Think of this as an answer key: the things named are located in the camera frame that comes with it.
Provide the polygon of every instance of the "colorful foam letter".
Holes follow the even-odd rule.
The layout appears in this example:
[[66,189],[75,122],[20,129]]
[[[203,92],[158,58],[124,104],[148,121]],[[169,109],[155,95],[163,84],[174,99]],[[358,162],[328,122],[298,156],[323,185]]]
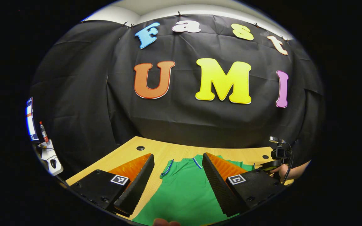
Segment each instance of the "colorful foam letter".
[[244,62],[234,62],[227,75],[217,60],[211,58],[198,59],[196,63],[201,66],[201,88],[195,97],[198,100],[214,100],[211,84],[216,89],[217,96],[224,100],[233,86],[230,101],[233,103],[250,104],[248,77],[251,65]]
[[276,107],[287,107],[288,75],[282,71],[277,71],[276,74],[279,76],[279,98],[276,101]]
[[267,38],[272,41],[273,45],[275,46],[277,51],[279,51],[279,53],[287,56],[288,53],[286,50],[283,50],[282,48],[283,43],[281,41],[277,40],[276,37],[274,36],[268,36]]
[[160,82],[155,89],[148,87],[148,72],[152,68],[151,63],[141,63],[134,67],[135,74],[135,93],[146,99],[157,99],[164,96],[170,86],[171,68],[175,66],[175,62],[162,61],[157,63],[160,68]]
[[254,36],[250,33],[251,30],[248,27],[240,24],[232,24],[231,27],[234,29],[233,33],[235,36],[245,40],[254,39]]
[[138,31],[135,34],[135,36],[139,37],[141,49],[150,45],[152,42],[154,42],[157,39],[157,37],[152,37],[151,35],[156,35],[158,33],[158,31],[155,27],[157,27],[159,25],[160,25],[160,23],[154,22],[151,25],[145,27],[144,29]]
[[177,25],[172,27],[171,30],[176,32],[190,32],[190,33],[197,33],[200,32],[199,23],[194,20],[183,20],[178,21]]

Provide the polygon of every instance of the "plastic bottle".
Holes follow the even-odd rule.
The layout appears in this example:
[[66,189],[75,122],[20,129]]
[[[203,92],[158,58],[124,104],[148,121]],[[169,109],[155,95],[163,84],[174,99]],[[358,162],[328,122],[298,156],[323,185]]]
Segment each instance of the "plastic bottle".
[[51,141],[47,137],[47,133],[46,130],[44,129],[42,121],[40,121],[40,129],[41,129],[41,134],[43,135],[44,141],[46,142],[47,146],[50,145]]

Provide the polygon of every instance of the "green shirt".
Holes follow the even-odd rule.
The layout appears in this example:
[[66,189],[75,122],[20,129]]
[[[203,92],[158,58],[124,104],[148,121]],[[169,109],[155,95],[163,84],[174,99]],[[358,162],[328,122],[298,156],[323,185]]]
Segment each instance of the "green shirt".
[[[207,180],[202,158],[196,155],[181,162],[170,160],[160,175],[160,187],[133,221],[152,225],[155,218],[162,218],[177,221],[181,226],[200,226],[228,219]],[[253,166],[243,162],[227,161],[253,170]]]

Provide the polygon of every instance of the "yellow letter m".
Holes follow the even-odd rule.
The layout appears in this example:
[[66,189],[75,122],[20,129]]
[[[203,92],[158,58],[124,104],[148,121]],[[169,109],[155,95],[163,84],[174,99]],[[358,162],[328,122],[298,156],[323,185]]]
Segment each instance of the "yellow letter m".
[[231,102],[251,103],[248,84],[251,65],[239,61],[234,62],[226,75],[215,59],[202,58],[198,59],[196,63],[202,68],[201,89],[195,95],[198,100],[214,100],[214,93],[211,92],[213,83],[220,100],[226,98],[233,86],[233,93],[230,95]]

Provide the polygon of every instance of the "monitor screen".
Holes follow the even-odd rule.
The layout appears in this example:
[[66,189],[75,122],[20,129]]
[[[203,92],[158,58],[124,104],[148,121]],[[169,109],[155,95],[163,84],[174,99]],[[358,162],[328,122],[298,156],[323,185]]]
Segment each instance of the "monitor screen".
[[34,120],[33,120],[33,97],[31,97],[27,101],[26,121],[27,121],[27,129],[29,131],[30,140],[38,141],[39,138],[37,137],[36,128],[35,128]]

